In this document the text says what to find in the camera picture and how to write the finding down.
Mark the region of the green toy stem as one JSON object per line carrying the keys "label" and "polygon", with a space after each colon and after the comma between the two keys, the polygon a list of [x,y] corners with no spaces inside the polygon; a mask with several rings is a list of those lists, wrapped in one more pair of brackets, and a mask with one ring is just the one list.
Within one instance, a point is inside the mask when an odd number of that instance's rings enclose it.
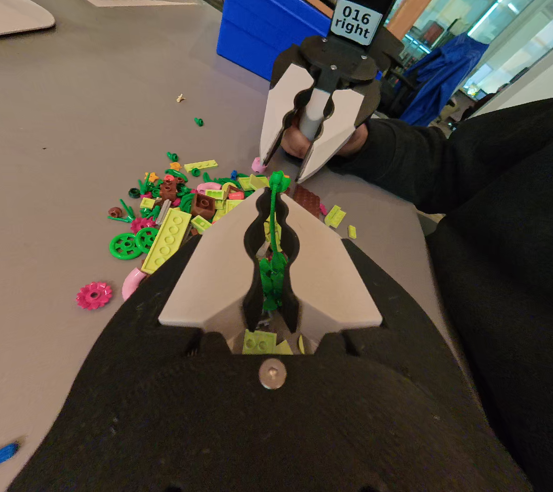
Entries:
{"label": "green toy stem", "polygon": [[272,270],[281,271],[286,265],[286,260],[282,252],[278,251],[276,240],[276,200],[279,194],[285,192],[291,183],[291,179],[284,174],[282,170],[274,171],[269,179],[270,188],[270,214],[269,214],[269,233],[270,245],[273,251],[271,260]]}

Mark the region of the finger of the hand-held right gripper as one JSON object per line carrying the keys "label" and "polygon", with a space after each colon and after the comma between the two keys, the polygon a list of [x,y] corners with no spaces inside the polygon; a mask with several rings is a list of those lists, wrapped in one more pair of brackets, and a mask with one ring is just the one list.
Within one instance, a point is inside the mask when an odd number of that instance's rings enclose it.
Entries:
{"label": "finger of the hand-held right gripper", "polygon": [[310,89],[314,79],[304,67],[290,64],[283,76],[269,90],[260,135],[259,158],[268,165],[278,148],[284,130],[284,120],[294,110],[295,97]]}
{"label": "finger of the hand-held right gripper", "polygon": [[[308,102],[301,116],[300,132],[310,141],[296,182],[303,183],[315,175],[349,140],[355,130],[357,115],[364,96],[355,90],[336,90],[332,94],[314,90],[315,99]],[[330,115],[315,116],[316,108],[323,109],[322,101],[330,100]]]}

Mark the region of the green toy wheel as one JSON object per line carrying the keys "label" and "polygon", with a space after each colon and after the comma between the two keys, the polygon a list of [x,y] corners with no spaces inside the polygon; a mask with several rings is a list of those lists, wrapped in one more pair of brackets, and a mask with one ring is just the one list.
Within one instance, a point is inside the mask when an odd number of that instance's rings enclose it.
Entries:
{"label": "green toy wheel", "polygon": [[156,227],[144,227],[135,234],[135,246],[140,252],[148,254],[156,241],[159,229]]}
{"label": "green toy wheel", "polygon": [[110,240],[109,253],[119,260],[134,260],[142,255],[134,233],[120,233]]}

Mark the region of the pink curved toy tube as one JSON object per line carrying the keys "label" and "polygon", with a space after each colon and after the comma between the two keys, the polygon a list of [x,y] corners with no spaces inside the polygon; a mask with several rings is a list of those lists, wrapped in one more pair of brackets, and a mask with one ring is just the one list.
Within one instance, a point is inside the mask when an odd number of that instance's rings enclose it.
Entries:
{"label": "pink curved toy tube", "polygon": [[134,268],[133,270],[131,270],[131,272],[125,278],[121,288],[121,294],[124,302],[126,302],[129,297],[134,294],[145,276],[146,274],[142,272],[139,268]]}

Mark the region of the white desk lamp stand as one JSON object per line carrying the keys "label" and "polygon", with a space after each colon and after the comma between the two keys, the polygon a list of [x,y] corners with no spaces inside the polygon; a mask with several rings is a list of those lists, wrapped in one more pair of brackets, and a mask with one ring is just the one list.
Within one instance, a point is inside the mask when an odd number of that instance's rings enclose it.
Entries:
{"label": "white desk lamp stand", "polygon": [[1,0],[1,37],[51,29],[53,15],[31,0]]}

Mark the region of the pile of small toy bricks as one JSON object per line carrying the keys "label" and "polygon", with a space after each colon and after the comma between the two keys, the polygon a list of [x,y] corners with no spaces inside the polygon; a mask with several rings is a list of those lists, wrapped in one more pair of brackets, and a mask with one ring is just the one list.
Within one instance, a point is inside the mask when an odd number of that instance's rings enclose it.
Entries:
{"label": "pile of small toy bricks", "polygon": [[[202,234],[213,224],[229,214],[235,207],[238,207],[243,200],[250,197],[259,189],[265,188],[263,195],[256,202],[259,216],[255,222],[247,229],[245,233],[245,246],[248,252],[253,246],[254,232],[260,230],[260,225],[264,225],[266,243],[257,252],[254,260],[254,272],[252,285],[242,302],[242,311],[245,317],[245,331],[243,334],[244,347],[246,353],[265,353],[270,351],[283,351],[287,346],[277,346],[277,334],[265,333],[266,339],[254,341],[256,328],[261,325],[272,324],[274,317],[280,328],[288,331],[288,334],[295,335],[299,333],[299,301],[294,296],[291,289],[291,280],[289,273],[290,261],[294,260],[299,252],[299,241],[294,231],[287,225],[285,219],[288,215],[288,208],[281,197],[287,195],[287,190],[279,194],[276,200],[276,241],[278,251],[285,254],[287,258],[287,267],[284,272],[282,305],[273,312],[263,311],[263,291],[260,277],[259,261],[265,257],[271,258],[273,251],[270,245],[269,215],[270,215],[270,185],[269,179],[265,176],[237,176],[233,173],[231,179],[218,179],[215,183],[221,184],[220,191],[209,191],[208,196],[196,192],[195,189],[189,189],[186,186],[187,177],[178,173],[176,170],[185,170],[178,163],[171,164],[171,169],[165,171],[164,180],[157,178],[155,174],[145,174],[146,181],[139,182],[138,189],[131,189],[129,194],[132,197],[141,199],[142,217],[137,218],[130,206],[121,201],[123,209],[113,208],[109,211],[109,219],[118,220],[124,223],[130,223],[128,233],[136,234],[144,227],[156,227],[160,229],[163,220],[170,208],[180,208],[183,212],[191,214],[191,221],[184,235],[179,248],[188,246],[192,248],[191,254],[197,247]],[[299,338],[306,339],[299,333]]]}

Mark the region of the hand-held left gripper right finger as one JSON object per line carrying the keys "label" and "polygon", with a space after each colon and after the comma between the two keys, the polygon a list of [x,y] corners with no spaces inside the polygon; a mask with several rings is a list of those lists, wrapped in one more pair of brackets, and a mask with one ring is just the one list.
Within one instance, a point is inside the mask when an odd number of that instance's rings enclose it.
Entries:
{"label": "hand-held left gripper right finger", "polygon": [[379,327],[383,321],[342,239],[284,195],[285,219],[299,241],[290,261],[291,289],[299,301],[299,333],[317,347],[323,336]]}

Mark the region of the blue jacket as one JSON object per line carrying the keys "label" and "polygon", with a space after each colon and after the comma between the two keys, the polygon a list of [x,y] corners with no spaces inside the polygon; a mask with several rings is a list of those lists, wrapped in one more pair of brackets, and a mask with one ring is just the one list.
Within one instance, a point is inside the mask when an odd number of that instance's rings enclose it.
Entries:
{"label": "blue jacket", "polygon": [[410,67],[403,76],[414,88],[399,119],[411,126],[427,127],[488,48],[489,44],[462,33]]}

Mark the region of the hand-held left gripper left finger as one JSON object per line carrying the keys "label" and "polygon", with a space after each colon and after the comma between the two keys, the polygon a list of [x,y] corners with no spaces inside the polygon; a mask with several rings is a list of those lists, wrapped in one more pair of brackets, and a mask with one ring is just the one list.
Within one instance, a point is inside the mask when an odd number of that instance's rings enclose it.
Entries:
{"label": "hand-held left gripper left finger", "polygon": [[252,285],[255,256],[266,243],[261,224],[248,252],[245,233],[259,216],[256,202],[265,190],[243,200],[202,234],[158,317],[162,325],[218,332],[229,345],[243,337],[242,302]]}

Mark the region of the person's right hand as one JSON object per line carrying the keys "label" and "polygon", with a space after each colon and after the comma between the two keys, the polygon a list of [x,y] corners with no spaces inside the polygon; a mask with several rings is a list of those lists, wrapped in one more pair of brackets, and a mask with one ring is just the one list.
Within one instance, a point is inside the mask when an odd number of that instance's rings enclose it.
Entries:
{"label": "person's right hand", "polygon": [[[298,159],[304,159],[311,142],[304,136],[299,129],[301,115],[296,114],[288,129],[285,130],[281,139],[281,147],[283,150]],[[359,153],[368,139],[368,129],[366,124],[360,125],[346,142],[346,144],[337,151],[336,156],[352,157]]]}

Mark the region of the brown toy brick plate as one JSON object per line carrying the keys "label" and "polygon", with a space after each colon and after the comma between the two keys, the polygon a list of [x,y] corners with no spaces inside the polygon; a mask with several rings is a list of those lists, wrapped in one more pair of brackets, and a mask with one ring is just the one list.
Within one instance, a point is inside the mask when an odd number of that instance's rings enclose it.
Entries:
{"label": "brown toy brick plate", "polygon": [[293,200],[298,203],[298,205],[306,209],[310,214],[314,215],[314,217],[319,217],[321,213],[321,200],[316,194],[307,190],[300,184],[297,184],[294,189]]}

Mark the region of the long wide lime plate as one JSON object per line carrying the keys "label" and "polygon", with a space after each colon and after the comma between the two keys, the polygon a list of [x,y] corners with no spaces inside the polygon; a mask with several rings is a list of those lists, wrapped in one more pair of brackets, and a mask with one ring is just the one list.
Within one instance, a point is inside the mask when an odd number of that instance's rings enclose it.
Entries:
{"label": "long wide lime plate", "polygon": [[180,208],[170,208],[156,239],[141,267],[145,274],[154,274],[179,249],[191,221],[191,214]]}

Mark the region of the blue plastic bin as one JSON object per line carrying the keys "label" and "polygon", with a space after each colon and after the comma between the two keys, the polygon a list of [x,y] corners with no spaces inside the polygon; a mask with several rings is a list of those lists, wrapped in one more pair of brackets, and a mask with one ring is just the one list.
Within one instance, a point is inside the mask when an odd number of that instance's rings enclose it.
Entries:
{"label": "blue plastic bin", "polygon": [[306,37],[326,36],[330,21],[304,0],[225,0],[217,53],[270,80],[281,52]]}

